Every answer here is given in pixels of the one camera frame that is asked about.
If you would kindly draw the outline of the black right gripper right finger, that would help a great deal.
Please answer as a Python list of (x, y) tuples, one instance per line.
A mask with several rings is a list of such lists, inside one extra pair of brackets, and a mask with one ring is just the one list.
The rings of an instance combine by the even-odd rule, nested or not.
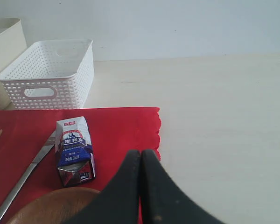
[(221, 224), (169, 177), (153, 150), (141, 153), (140, 203), (144, 224)]

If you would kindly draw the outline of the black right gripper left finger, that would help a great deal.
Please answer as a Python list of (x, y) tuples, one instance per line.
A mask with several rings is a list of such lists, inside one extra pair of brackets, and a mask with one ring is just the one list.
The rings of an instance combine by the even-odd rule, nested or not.
[(139, 217), (140, 153), (127, 152), (116, 175), (66, 224), (136, 224)]

